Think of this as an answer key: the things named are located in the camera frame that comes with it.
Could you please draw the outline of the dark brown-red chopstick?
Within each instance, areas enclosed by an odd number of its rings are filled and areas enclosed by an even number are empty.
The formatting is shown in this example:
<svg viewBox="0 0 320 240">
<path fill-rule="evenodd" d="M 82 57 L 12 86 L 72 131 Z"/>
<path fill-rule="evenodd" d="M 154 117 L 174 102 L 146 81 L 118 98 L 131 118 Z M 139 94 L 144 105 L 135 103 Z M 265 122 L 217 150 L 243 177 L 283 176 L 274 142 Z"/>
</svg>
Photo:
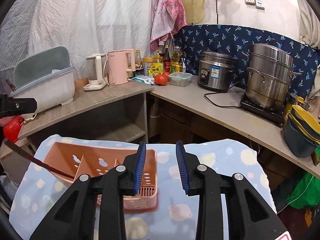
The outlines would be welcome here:
<svg viewBox="0 0 320 240">
<path fill-rule="evenodd" d="M 42 161 L 40 161 L 39 159 L 36 159 L 34 156 L 30 155 L 28 152 L 26 152 L 25 150 L 23 150 L 22 148 L 20 148 L 19 146 L 17 146 L 15 143 L 11 142 L 8 139 L 4 139 L 4 143 L 6 146 L 8 146 L 8 148 L 10 148 L 11 150 L 13 150 L 14 152 L 16 152 L 18 155 L 20 155 L 21 157 L 23 157 L 24 159 L 28 159 L 29 161 L 31 161 L 32 163 L 35 163 L 36 165 L 47 169 L 50 172 L 54 172 L 56 174 L 59 174 L 61 176 L 70 178 L 70 179 L 74 179 L 74 176 L 67 174 L 65 172 L 62 172 L 54 167 L 51 167 L 45 163 L 43 163 Z"/>
</svg>

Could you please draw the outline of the white dish drainer with lid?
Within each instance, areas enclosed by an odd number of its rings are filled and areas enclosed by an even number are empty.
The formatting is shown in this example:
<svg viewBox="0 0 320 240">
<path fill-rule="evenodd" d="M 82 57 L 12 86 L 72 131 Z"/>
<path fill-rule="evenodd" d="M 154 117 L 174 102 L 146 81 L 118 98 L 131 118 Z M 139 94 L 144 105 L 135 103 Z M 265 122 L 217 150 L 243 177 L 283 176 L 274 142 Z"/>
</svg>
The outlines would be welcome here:
<svg viewBox="0 0 320 240">
<path fill-rule="evenodd" d="M 16 91 L 13 98 L 34 98 L 37 109 L 22 115 L 30 120 L 35 114 L 74 99 L 74 67 L 71 66 L 66 47 L 54 47 L 20 61 L 14 69 Z"/>
</svg>

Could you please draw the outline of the pink perforated utensil holder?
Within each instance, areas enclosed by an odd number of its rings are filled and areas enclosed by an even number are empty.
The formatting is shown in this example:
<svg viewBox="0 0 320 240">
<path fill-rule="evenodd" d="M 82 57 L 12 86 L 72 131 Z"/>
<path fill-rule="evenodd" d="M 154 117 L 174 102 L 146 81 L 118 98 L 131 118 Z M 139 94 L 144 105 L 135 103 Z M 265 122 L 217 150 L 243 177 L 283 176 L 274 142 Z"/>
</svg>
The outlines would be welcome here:
<svg viewBox="0 0 320 240">
<path fill-rule="evenodd" d="M 136 153 L 135 149 L 83 146 L 56 142 L 47 153 L 44 163 L 71 178 L 57 173 L 53 175 L 66 187 L 80 175 L 102 176 L 110 169 L 121 165 L 126 156 Z M 139 213 L 155 211 L 157 200 L 157 154 L 154 149 L 146 150 L 142 184 L 136 196 L 124 197 L 125 212 Z"/>
</svg>

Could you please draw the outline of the green plastic bag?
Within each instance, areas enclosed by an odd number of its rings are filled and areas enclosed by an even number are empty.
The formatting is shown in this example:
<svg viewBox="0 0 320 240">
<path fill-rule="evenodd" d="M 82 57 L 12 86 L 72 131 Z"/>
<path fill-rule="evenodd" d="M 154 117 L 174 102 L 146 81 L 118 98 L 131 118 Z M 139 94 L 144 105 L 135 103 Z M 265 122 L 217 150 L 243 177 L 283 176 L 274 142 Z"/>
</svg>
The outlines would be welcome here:
<svg viewBox="0 0 320 240">
<path fill-rule="evenodd" d="M 319 190 L 319 179 L 310 173 L 306 173 L 287 197 L 286 206 L 294 209 L 315 207 L 319 204 Z"/>
</svg>

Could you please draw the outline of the white glass kettle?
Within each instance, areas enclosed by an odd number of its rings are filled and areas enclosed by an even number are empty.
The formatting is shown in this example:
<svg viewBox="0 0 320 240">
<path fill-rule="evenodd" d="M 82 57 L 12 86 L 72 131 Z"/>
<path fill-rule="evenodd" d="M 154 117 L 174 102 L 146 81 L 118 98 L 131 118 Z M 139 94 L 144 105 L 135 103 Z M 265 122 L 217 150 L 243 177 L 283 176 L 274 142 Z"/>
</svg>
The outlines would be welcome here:
<svg viewBox="0 0 320 240">
<path fill-rule="evenodd" d="M 90 77 L 88 78 L 88 84 L 84 86 L 84 91 L 90 92 L 95 90 L 102 90 L 108 85 L 106 79 L 106 65 L 107 55 L 106 54 L 92 54 L 87 56 L 86 64 L 89 66 Z"/>
</svg>

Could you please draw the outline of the dark green yellow-rimmed bowls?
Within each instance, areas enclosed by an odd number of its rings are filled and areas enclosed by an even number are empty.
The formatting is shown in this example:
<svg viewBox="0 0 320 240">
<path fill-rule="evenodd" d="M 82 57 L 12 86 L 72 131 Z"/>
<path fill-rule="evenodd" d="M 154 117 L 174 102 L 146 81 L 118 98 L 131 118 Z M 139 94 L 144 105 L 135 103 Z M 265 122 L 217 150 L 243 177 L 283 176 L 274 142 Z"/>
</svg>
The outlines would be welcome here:
<svg viewBox="0 0 320 240">
<path fill-rule="evenodd" d="M 287 103 L 285 107 L 284 139 L 291 152 L 307 158 L 319 148 L 319 122 L 302 106 Z"/>
</svg>

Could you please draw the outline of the black induction cooker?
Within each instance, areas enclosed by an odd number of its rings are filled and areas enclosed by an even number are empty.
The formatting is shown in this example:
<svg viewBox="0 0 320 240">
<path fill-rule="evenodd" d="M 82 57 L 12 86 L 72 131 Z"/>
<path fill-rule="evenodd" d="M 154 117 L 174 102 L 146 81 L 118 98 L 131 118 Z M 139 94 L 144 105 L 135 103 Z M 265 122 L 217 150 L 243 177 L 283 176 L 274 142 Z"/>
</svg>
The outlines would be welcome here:
<svg viewBox="0 0 320 240">
<path fill-rule="evenodd" d="M 240 100 L 240 106 L 245 111 L 248 111 L 248 112 L 255 114 L 265 120 L 268 120 L 279 127 L 284 123 L 283 114 L 281 112 L 274 113 L 272 111 L 265 110 L 265 109 L 255 105 L 254 103 L 250 102 L 245 94 L 243 95 L 243 97 Z"/>
</svg>

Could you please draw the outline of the blue wet wipes pack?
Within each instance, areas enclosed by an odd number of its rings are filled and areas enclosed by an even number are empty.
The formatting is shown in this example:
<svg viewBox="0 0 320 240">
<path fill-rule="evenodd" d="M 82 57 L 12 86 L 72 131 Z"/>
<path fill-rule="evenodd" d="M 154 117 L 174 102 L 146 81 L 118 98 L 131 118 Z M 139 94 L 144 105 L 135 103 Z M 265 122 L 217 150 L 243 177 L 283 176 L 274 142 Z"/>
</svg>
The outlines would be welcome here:
<svg viewBox="0 0 320 240">
<path fill-rule="evenodd" d="M 140 82 L 140 83 L 143 83 L 145 85 L 150 85 L 150 86 L 153 86 L 155 85 L 155 82 L 154 82 L 154 78 L 151 77 L 151 76 L 135 76 L 132 78 L 133 81 L 137 81 L 137 82 Z"/>
</svg>

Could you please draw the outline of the white tin can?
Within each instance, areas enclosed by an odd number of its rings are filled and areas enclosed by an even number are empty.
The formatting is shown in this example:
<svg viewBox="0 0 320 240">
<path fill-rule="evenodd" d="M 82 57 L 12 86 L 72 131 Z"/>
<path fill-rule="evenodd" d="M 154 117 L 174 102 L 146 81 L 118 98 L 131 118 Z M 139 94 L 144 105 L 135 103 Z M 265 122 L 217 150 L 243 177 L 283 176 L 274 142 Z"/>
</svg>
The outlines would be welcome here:
<svg viewBox="0 0 320 240">
<path fill-rule="evenodd" d="M 155 61 L 154 57 L 142 58 L 142 66 L 143 66 L 145 76 L 149 76 L 149 69 L 152 67 L 154 61 Z"/>
</svg>

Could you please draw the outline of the steel rice cooker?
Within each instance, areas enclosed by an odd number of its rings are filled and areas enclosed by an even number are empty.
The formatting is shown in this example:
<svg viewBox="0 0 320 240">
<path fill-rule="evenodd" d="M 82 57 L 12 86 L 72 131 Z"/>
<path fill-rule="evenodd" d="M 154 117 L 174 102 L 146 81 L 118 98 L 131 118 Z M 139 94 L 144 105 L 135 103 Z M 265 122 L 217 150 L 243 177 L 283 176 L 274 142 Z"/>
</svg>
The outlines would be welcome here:
<svg viewBox="0 0 320 240">
<path fill-rule="evenodd" d="M 235 59 L 214 51 L 201 53 L 197 84 L 213 91 L 229 88 L 235 70 Z"/>
</svg>

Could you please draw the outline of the dark soy sauce bottle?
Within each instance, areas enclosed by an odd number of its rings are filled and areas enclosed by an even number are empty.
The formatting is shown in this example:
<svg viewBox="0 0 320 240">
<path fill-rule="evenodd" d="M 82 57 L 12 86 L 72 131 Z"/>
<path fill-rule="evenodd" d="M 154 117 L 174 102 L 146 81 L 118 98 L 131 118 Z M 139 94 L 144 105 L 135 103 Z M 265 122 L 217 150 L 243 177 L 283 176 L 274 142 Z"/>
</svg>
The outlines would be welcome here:
<svg viewBox="0 0 320 240">
<path fill-rule="evenodd" d="M 169 46 L 166 44 L 164 47 L 164 58 L 163 58 L 164 71 L 169 73 L 170 66 L 171 66 L 171 59 L 170 59 L 170 53 L 169 53 Z"/>
</svg>

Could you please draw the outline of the cooking oil bottle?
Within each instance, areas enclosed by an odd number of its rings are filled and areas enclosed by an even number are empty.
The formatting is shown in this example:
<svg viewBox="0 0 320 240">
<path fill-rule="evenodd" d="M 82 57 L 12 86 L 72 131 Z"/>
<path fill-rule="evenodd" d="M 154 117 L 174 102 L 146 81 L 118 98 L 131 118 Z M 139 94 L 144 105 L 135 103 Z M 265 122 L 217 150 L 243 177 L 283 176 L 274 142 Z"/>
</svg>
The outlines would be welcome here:
<svg viewBox="0 0 320 240">
<path fill-rule="evenodd" d="M 182 51 L 179 46 L 175 46 L 175 49 L 172 51 L 171 54 L 171 62 L 170 62 L 170 72 L 182 72 Z"/>
</svg>

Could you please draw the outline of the pink floral apron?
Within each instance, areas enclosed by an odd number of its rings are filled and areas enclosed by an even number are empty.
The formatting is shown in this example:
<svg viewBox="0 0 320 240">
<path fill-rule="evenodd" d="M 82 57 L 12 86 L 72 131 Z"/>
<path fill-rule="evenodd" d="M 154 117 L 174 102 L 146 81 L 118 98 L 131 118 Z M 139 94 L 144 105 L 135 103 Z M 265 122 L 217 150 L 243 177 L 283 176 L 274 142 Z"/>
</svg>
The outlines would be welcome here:
<svg viewBox="0 0 320 240">
<path fill-rule="evenodd" d="M 156 51 L 187 25 L 181 0 L 156 0 L 153 12 L 150 51 Z"/>
</svg>

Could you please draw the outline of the blue patterned backsplash cloth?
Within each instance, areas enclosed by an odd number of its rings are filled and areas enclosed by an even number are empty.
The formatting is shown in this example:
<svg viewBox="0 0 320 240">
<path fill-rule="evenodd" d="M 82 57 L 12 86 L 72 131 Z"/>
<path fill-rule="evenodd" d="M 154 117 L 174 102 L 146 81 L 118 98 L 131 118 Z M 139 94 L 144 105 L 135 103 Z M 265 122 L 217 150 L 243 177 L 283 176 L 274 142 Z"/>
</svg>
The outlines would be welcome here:
<svg viewBox="0 0 320 240">
<path fill-rule="evenodd" d="M 319 50 L 307 44 L 270 31 L 239 25 L 188 25 L 174 35 L 174 44 L 183 51 L 188 73 L 198 74 L 202 52 L 224 53 L 235 59 L 231 84 L 239 88 L 245 88 L 248 53 L 251 45 L 256 43 L 269 44 L 288 53 L 293 58 L 293 70 L 300 73 L 293 77 L 289 92 L 303 98 L 310 94 L 319 66 Z"/>
</svg>

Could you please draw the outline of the yellow cutting board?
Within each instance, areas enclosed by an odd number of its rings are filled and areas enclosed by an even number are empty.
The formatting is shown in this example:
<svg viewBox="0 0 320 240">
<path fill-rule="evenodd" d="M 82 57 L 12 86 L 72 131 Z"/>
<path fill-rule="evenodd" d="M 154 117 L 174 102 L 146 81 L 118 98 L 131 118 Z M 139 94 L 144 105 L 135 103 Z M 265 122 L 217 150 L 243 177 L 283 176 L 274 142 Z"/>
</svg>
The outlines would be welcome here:
<svg viewBox="0 0 320 240">
<path fill-rule="evenodd" d="M 205 18 L 204 0 L 182 0 L 188 25 L 201 23 Z"/>
</svg>

